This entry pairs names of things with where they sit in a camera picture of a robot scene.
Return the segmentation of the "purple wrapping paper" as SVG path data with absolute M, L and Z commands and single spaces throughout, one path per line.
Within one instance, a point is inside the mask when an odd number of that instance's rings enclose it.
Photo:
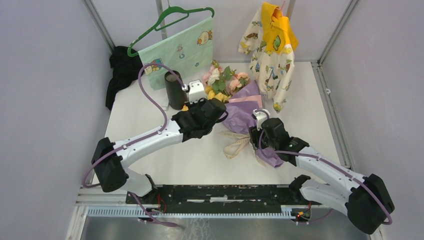
M 230 99 L 253 95 L 261 95 L 258 84 L 254 80 Z M 223 125 L 230 132 L 249 135 L 249 128 L 256 126 L 256 120 L 252 117 L 253 110 L 263 108 L 259 108 L 256 101 L 228 102 L 225 105 L 228 117 L 223 121 Z

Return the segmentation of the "beige printed ribbon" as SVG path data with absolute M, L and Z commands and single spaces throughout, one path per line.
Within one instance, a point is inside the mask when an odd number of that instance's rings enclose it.
M 249 147 L 254 156 L 254 159 L 258 162 L 258 164 L 264 168 L 266 167 L 266 163 L 256 154 L 256 150 L 251 143 L 251 137 L 248 134 L 235 133 L 231 131 L 220 131 L 217 133 L 217 135 L 224 136 L 229 139 L 235 139 L 233 143 L 225 146 L 222 150 L 223 154 L 228 160 L 237 157 L 244 148 Z

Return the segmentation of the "artificial flower bunch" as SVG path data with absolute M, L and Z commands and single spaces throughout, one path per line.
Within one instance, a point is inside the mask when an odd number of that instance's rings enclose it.
M 251 82 L 251 79 L 248 73 L 236 72 L 229 66 L 222 67 L 216 60 L 213 60 L 211 67 L 201 77 L 200 82 L 207 100 L 218 99 L 222 103 L 228 103 L 230 97 L 234 97 Z

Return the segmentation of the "pink wrapping paper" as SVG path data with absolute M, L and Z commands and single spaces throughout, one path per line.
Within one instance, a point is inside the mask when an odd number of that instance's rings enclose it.
M 237 102 L 257 102 L 259 108 L 263 108 L 262 96 L 261 95 L 251 95 L 246 97 L 238 97 L 238 98 L 230 98 L 228 100 L 229 103 L 237 103 Z

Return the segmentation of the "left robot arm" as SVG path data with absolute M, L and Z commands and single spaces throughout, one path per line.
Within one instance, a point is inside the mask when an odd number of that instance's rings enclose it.
M 139 174 L 129 167 L 141 158 L 165 147 L 201 139 L 215 124 L 228 116 L 226 106 L 216 98 L 201 99 L 189 104 L 163 125 L 135 137 L 112 142 L 108 137 L 98 141 L 91 164 L 98 186 L 105 193 L 125 190 L 143 197 L 156 186 L 148 174 Z

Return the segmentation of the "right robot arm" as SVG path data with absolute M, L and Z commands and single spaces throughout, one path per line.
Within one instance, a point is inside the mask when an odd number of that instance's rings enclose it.
M 305 140 L 290 136 L 279 118 L 269 118 L 249 128 L 252 146 L 268 149 L 266 157 L 277 157 L 323 180 L 320 183 L 300 175 L 290 187 L 308 201 L 336 210 L 365 234 L 373 234 L 381 225 L 391 225 L 394 203 L 381 177 L 365 176 L 323 157 Z

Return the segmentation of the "black cylindrical vase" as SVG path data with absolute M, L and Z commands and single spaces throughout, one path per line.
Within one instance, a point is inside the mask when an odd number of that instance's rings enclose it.
M 182 80 L 181 75 L 178 71 L 174 70 L 174 73 L 177 75 L 174 76 L 170 71 L 164 75 L 165 88 L 168 97 L 168 103 L 170 107 L 174 110 L 182 110 L 185 102 L 188 101 L 188 97 L 185 91 L 178 81 Z

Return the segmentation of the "green cartoon cloth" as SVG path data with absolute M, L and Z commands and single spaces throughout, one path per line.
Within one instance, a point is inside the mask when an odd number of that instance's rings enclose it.
M 213 60 L 213 18 L 138 51 L 138 56 L 143 64 L 165 65 L 187 80 Z

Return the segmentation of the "yellow cartoon child jacket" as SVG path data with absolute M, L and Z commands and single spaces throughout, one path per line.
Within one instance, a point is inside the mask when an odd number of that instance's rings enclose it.
M 263 97 L 279 113 L 286 105 L 299 41 L 278 5 L 263 2 L 240 39 L 238 51 L 250 55 L 249 68 Z

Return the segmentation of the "black cloth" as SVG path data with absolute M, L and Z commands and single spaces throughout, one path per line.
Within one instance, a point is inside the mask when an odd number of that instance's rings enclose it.
M 105 106 L 110 111 L 113 108 L 116 94 L 129 87 L 138 78 L 143 64 L 139 57 L 128 56 L 127 46 L 115 46 L 109 58 L 112 78 L 108 83 Z

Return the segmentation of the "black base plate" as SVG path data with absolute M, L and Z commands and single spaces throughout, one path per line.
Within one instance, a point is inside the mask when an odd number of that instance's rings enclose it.
M 147 195 L 125 202 L 160 206 L 166 214 L 276 214 L 282 206 L 317 206 L 287 184 L 158 185 Z

